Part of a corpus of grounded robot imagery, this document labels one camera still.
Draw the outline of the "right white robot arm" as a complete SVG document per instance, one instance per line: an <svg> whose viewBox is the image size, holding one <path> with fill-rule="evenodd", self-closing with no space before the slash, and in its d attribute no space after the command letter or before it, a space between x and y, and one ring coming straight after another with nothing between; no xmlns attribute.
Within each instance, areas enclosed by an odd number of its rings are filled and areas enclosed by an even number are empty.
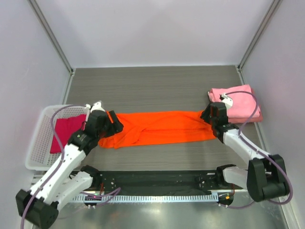
<svg viewBox="0 0 305 229"><path fill-rule="evenodd" d="M239 127L230 123L225 103L208 104L200 118L211 125L213 135L220 142L230 147L248 165L247 169L235 165L218 167L214 179L219 188L235 184L246 189L255 202L291 195L284 159L262 150Z"/></svg>

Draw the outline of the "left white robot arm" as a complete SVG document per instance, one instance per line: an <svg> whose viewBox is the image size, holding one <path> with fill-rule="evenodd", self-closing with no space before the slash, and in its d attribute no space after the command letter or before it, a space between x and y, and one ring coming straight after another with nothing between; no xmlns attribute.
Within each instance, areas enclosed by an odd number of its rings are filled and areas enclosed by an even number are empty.
<svg viewBox="0 0 305 229"><path fill-rule="evenodd" d="M25 221L48 229L55 222L59 211L75 195L86 189L97 190L102 183L99 170L84 166L77 175L64 183L75 167L105 137L120 133L123 124L113 110L92 109L80 129L74 132L67 144L61 148L61 156L45 175L28 191L21 189L16 195L18 213L21 216L20 228Z"/></svg>

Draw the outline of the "light pink shirt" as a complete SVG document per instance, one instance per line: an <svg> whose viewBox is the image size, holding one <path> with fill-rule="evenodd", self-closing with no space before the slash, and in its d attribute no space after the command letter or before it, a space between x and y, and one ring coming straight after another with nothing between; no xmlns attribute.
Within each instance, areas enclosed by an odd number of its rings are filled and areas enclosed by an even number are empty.
<svg viewBox="0 0 305 229"><path fill-rule="evenodd" d="M253 113L256 102L254 98L247 93L234 93L236 91L244 91L253 93L250 85L240 85L231 88L212 88L209 93L209 99L211 102L220 102L220 96L225 93L233 100L233 106L227 111L228 118L232 123L242 123Z"/></svg>

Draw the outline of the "orange t shirt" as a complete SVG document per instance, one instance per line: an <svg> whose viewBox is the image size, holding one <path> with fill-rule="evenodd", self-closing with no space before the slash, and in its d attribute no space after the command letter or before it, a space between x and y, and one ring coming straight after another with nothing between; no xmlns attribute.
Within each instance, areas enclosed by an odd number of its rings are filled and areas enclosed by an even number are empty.
<svg viewBox="0 0 305 229"><path fill-rule="evenodd" d="M163 111L117 114L123 130L102 138L101 148L119 149L214 140L212 128L201 118L200 111Z"/></svg>

